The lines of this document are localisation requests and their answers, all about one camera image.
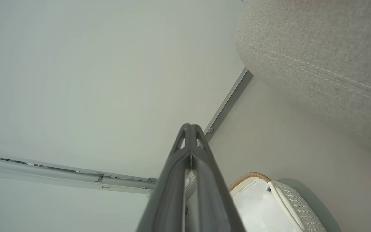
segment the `beige rope trim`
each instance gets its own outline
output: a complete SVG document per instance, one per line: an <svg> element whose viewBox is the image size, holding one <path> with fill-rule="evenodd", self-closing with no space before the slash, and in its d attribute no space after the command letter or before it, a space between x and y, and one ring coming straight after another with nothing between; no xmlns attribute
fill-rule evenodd
<svg viewBox="0 0 371 232"><path fill-rule="evenodd" d="M229 187L228 187L228 191L231 192L237 185L239 185L241 182L243 182L244 180L246 180L247 178L250 178L250 177L258 177L258 178L261 178L263 179L264 181L266 181L267 183L269 183L271 181L270 178L268 178L266 175L263 175L261 173L246 173L244 174L243 176L241 176L240 178L238 178L236 181L234 181Z"/></svg>

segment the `white cord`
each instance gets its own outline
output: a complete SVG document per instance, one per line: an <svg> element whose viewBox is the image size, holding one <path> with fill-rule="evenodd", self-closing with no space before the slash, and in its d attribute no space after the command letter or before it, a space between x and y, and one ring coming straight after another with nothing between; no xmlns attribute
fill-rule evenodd
<svg viewBox="0 0 371 232"><path fill-rule="evenodd" d="M281 209L283 210L283 212L286 214L286 216L289 218L290 222L294 226L294 229L297 232L304 232L305 227L303 223L301 223L302 225L299 225L297 223L296 219L294 219L293 215L290 213L289 209L286 207L283 200L281 199L278 193L280 189L278 189L278 187L275 187L272 181L270 181L268 185L270 186L271 193L274 195L274 198L277 200L277 203L280 205Z"/></svg>

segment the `gray fabric upholstery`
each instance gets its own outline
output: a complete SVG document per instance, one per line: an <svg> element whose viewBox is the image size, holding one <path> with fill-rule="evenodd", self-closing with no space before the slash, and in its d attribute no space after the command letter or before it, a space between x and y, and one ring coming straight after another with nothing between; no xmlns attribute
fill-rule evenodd
<svg viewBox="0 0 371 232"><path fill-rule="evenodd" d="M371 148L371 0L245 0L236 47L255 78Z"/></svg>

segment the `stitched seam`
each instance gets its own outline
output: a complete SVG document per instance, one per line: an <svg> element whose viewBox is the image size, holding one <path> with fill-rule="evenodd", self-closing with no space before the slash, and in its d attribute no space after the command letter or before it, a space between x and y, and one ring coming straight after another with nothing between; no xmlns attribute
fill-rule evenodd
<svg viewBox="0 0 371 232"><path fill-rule="evenodd" d="M347 79L347 80L349 80L349 81L352 81L352 82L358 83L358 84L360 84L360 85L362 85L362 86L365 86L365 87L367 87L367 88L371 88L370 85L366 85L366 84L364 84L364 83L362 83L362 82L355 81L354 79L348 78L348 77L346 77L346 76L344 76L344 75L340 75L340 74L338 74L338 73L336 73L336 72L333 72L333 71L330 71L330 70L328 70L328 69L320 68L320 67L315 66L315 65L313 65L313 64L310 64L310 63L304 62L304 61L302 61L302 60L299 60L299 59L296 59L296 58L293 58L293 57L289 57L289 56L286 56L286 55L280 54L280 53L278 53L278 52L270 51L270 50L267 50L267 49L264 49L264 48L261 48L261 47L257 47L257 46L251 45L251 44L247 44L246 42L243 42L243 41L241 41L241 40L238 40L238 41L241 42L242 44L248 46L248 47L255 47L255 48L258 48L258 49L261 49L261 50L268 51L268 52L270 52L270 53L276 53L276 54L279 54L279 55L281 55L281 56L288 57L288 58L290 58L290 59L294 59L294 60L296 60L296 61L298 61L298 62L300 62L300 63L305 63L305 64L308 64L308 65L310 65L310 66L312 66L312 67L316 67L316 68L321 69L321 70L324 70L324 71L326 71L326 72L333 73L334 75L337 75L337 76L340 76L340 77L342 77L342 78L345 78L345 79Z"/></svg>
<svg viewBox="0 0 371 232"><path fill-rule="evenodd" d="M324 80L326 80L326 81L328 81L328 82L331 82L331 83L333 83L333 84L336 84L336 85L338 85L338 86L341 86L341 87L343 87L343 88L346 88L346 89L349 90L349 91L352 91L352 92L355 92L355 93L357 93L357 94L360 94L360 95L362 95L362 96L364 96L364 97L367 97L367 98L369 98L369 99L371 100L371 97L368 96L368 95L365 95L365 94L363 94L363 93L361 93L361 92L359 92L359 91L356 91L356 90L354 90L354 89L351 89L351 88L349 88L349 87L346 87L346 86L344 86L344 85L341 85L341 84L339 84L339 83L337 83L337 82L331 81L331 80L329 80L329 79L327 79L327 78L324 78L324 77L322 77L322 76L316 75L316 74L314 74L313 72L309 72L309 71L307 71L307 70L305 70L305 69L299 68L299 67L297 67L297 66L295 66L295 65L292 65L292 64L290 64L290 63L284 62L284 61L279 60L279 59L277 59L277 58L274 58L274 57L268 56L268 55L266 55L266 54L262 54L262 53L259 53L259 54L260 54L260 55L263 55L263 56L270 57L270 58L275 59L275 60L278 60L278 61L280 61L280 62L286 63L286 64L288 64L288 65L290 65L290 66L293 66L293 67L295 67L295 68L297 68L297 69L300 69L300 70L302 70L302 71L308 72L308 73L310 73L310 74L313 74L313 75L315 75L315 76L317 76L317 77L319 77L319 78L321 78L321 79L324 79Z"/></svg>

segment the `white wall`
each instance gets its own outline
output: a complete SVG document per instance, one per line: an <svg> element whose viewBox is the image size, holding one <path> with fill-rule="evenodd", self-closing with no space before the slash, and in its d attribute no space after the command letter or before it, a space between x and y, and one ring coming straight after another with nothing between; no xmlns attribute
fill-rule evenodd
<svg viewBox="0 0 371 232"><path fill-rule="evenodd" d="M238 0L0 0L0 157L158 177L243 64Z"/></svg>
<svg viewBox="0 0 371 232"><path fill-rule="evenodd" d="M145 194L0 178L0 232L135 231Z"/></svg>
<svg viewBox="0 0 371 232"><path fill-rule="evenodd" d="M210 147L228 185L260 172L296 189L328 232L371 231L371 153L256 77Z"/></svg>

